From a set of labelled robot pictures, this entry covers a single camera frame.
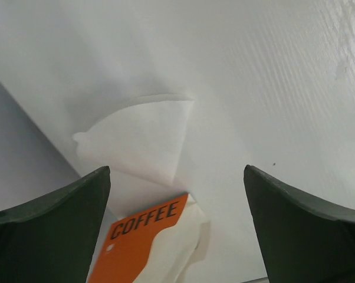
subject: white surface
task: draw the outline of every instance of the white surface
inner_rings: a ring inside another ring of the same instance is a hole
[[[156,196],[187,189],[212,220],[188,283],[265,275],[247,163],[355,208],[355,0],[2,1],[0,80],[80,174],[71,136],[119,101],[196,101],[175,187]]]
[[[77,155],[82,162],[171,186],[192,106],[192,100],[155,101],[115,111],[73,135]]]

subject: white paper filter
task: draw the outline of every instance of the white paper filter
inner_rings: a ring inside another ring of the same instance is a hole
[[[157,101],[126,107],[76,133],[77,154],[142,179],[172,185],[192,100]]]
[[[154,238],[147,265],[134,283],[177,282],[192,255],[200,253],[197,248],[202,244],[200,239],[208,237],[202,231],[204,223],[208,223],[207,217],[189,195],[176,225],[162,230]]]

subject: dark green object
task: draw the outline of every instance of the dark green object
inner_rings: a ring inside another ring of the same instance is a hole
[[[102,167],[0,212],[0,283],[85,283],[110,192]]]
[[[253,166],[244,183],[270,283],[355,283],[355,210]]]

